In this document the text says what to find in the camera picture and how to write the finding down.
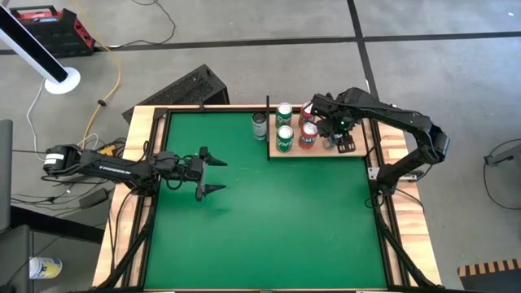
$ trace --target red soda can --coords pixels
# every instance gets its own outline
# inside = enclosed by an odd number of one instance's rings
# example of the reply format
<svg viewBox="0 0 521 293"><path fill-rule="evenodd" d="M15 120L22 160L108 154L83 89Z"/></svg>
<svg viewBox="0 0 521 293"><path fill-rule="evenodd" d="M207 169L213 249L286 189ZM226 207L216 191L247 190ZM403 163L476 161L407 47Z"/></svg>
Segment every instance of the red soda can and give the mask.
<svg viewBox="0 0 521 293"><path fill-rule="evenodd" d="M311 122L306 122L300 130L299 147L305 150L310 149L317 140L317 135L317 126Z"/></svg>
<svg viewBox="0 0 521 293"><path fill-rule="evenodd" d="M302 128L306 122L314 122L315 116L311 115L311 107L313 104L311 101L304 103L300 109L299 127Z"/></svg>

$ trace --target black box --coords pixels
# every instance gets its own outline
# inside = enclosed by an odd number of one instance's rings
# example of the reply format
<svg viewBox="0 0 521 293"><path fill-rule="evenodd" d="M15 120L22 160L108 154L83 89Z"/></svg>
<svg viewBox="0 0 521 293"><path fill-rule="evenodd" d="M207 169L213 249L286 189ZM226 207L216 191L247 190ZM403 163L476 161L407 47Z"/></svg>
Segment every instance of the black box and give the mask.
<svg viewBox="0 0 521 293"><path fill-rule="evenodd" d="M215 73L203 64L164 89L140 102L140 105L229 105L228 89ZM134 107L123 112L130 124Z"/></svg>

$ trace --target white lamp base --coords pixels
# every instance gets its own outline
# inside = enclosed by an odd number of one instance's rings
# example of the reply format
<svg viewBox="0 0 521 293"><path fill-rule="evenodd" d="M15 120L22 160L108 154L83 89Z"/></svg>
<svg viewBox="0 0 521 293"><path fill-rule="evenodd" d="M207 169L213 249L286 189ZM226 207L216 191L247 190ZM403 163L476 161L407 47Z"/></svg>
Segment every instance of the white lamp base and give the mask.
<svg viewBox="0 0 521 293"><path fill-rule="evenodd" d="M46 90L51 94L65 94L74 90L80 83L81 75L74 68L63 68L67 72L65 81L56 84L52 81L46 80Z"/></svg>

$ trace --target green tabletop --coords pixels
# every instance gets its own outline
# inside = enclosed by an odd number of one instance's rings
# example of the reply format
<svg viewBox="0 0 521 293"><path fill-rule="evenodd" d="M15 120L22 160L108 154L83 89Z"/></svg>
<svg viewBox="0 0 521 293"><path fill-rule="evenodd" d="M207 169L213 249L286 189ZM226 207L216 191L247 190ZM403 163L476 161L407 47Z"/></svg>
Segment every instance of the green tabletop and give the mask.
<svg viewBox="0 0 521 293"><path fill-rule="evenodd" d="M228 166L208 167L206 182L227 187L198 203L194 183L161 186L145 287L384 288L363 160L268 161L251 118L173 114L166 149L208 147Z"/></svg>

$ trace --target white cable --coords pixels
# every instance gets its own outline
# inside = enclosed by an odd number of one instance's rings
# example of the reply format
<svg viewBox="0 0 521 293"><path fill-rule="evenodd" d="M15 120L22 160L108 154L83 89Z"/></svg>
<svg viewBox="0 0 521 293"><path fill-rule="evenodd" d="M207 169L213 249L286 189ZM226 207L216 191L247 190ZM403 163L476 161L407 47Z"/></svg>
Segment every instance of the white cable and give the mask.
<svg viewBox="0 0 521 293"><path fill-rule="evenodd" d="M42 85L40 85L40 90L38 91L38 94L36 95L36 98L34 98L34 101L33 103L31 104L31 107L29 107L29 109L27 110L27 121L29 122L29 126L31 126L31 131L33 131L33 145L34 145L34 151L35 151L35 154L36 157L42 161L42 162L45 162L44 159L42 159L40 157L40 155L37 153L38 152L38 148L37 148L37 137L36 137L36 133L34 132L34 127L33 127L33 122L31 122L31 118L29 117L29 115L31 114L31 111L33 110L33 107L34 107L34 104L36 103L36 101L38 100L38 98L40 98L40 95L42 94L42 89L43 89L43 84L46 82L46 79L44 78L43 81L42 81Z"/></svg>
<svg viewBox="0 0 521 293"><path fill-rule="evenodd" d="M91 136L95 136L96 137L96 143L94 144L94 147L93 149L96 149L96 146L98 145L98 142L99 142L99 137L96 133L91 133L89 134L86 138L83 138L79 143L77 143L77 145L79 146L80 143L86 141L87 139L89 139Z"/></svg>

